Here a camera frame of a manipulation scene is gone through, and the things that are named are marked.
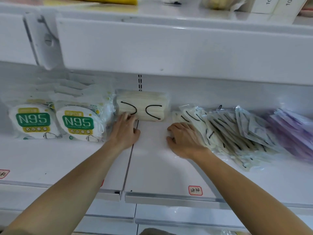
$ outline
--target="n95 mask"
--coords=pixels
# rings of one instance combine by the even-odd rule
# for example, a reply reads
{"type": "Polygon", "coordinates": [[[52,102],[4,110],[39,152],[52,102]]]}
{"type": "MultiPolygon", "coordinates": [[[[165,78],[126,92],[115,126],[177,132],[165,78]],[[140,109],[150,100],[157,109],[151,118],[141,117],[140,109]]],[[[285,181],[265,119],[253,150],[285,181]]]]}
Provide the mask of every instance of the n95 mask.
{"type": "Polygon", "coordinates": [[[79,106],[65,106],[56,112],[58,122],[70,139],[88,142],[103,142],[104,126],[92,110],[79,106]]]}
{"type": "Polygon", "coordinates": [[[15,128],[37,139],[61,137],[55,113],[42,104],[24,104],[9,110],[9,117],[15,128]]]}

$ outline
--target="left hand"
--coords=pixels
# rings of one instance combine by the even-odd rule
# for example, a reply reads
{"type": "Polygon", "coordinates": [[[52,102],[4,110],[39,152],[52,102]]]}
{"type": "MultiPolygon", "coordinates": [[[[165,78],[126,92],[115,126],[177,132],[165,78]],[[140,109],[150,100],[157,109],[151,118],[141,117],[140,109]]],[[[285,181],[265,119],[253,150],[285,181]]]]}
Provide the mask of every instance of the left hand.
{"type": "Polygon", "coordinates": [[[127,112],[120,115],[114,123],[108,143],[118,147],[121,151],[130,148],[140,136],[140,130],[134,128],[134,122],[137,119],[137,116],[131,116],[127,112]]]}

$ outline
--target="left arm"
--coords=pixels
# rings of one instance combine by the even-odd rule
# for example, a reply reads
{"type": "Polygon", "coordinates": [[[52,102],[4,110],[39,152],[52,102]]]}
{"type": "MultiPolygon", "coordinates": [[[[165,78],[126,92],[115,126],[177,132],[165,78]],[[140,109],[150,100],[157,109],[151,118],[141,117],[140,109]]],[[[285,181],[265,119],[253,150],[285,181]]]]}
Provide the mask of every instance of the left arm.
{"type": "Polygon", "coordinates": [[[38,197],[4,231],[3,235],[67,235],[79,224],[99,191],[117,156],[139,138],[135,116],[124,113],[110,139],[38,197]]]}

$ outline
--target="hand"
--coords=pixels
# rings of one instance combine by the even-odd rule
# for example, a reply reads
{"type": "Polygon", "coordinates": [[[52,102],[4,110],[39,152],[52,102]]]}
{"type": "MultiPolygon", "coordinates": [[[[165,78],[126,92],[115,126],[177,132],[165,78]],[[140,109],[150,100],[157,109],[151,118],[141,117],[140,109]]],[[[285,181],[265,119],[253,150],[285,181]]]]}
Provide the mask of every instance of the hand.
{"type": "Polygon", "coordinates": [[[193,125],[186,123],[174,123],[167,128],[174,135],[174,138],[167,137],[167,144],[170,149],[179,157],[193,159],[194,155],[207,153],[209,149],[205,147],[199,138],[198,131],[193,125]]]}
{"type": "Polygon", "coordinates": [[[108,143],[118,147],[121,151],[130,148],[140,136],[140,130],[134,128],[134,122],[137,119],[137,116],[130,116],[126,112],[120,115],[114,123],[108,143]]]}

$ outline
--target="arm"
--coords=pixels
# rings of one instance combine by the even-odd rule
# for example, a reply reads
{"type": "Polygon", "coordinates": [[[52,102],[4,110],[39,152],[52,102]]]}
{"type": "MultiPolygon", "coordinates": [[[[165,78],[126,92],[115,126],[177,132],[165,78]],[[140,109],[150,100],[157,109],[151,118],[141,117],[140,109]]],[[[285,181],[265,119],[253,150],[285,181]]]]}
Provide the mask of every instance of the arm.
{"type": "Polygon", "coordinates": [[[140,131],[133,128],[135,116],[119,117],[109,140],[38,197],[4,231],[10,234],[71,234],[87,212],[101,182],[117,156],[131,147],[140,131]]]}
{"type": "Polygon", "coordinates": [[[193,160],[209,177],[252,235],[313,235],[313,231],[282,203],[204,147],[196,129],[174,123],[167,137],[171,150],[193,160]]]}

